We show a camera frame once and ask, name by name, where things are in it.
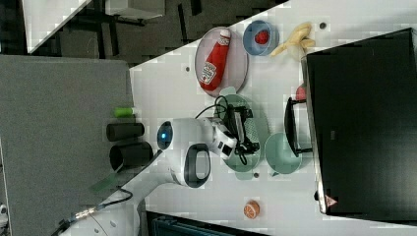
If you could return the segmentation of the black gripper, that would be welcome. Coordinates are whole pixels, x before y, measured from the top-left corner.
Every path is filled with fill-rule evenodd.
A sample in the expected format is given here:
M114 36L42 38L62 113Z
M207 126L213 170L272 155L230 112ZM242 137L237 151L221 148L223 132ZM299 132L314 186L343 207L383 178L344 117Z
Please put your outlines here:
M252 110L246 106L227 106L227 114L229 118L229 130L235 136L238 143L235 148L236 154L253 154L260 149L258 143L252 142L247 137L245 122L248 118L252 118Z

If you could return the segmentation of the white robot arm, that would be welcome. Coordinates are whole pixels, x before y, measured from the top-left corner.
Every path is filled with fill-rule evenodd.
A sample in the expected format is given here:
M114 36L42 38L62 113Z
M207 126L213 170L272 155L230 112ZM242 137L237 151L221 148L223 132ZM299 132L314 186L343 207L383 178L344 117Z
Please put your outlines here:
M138 236L141 220L133 210L157 187L202 187L209 179L213 156L235 172L253 169L261 145L252 109L235 104L216 108L212 117L163 122L156 135L158 150L149 164L106 202L63 220L51 236Z

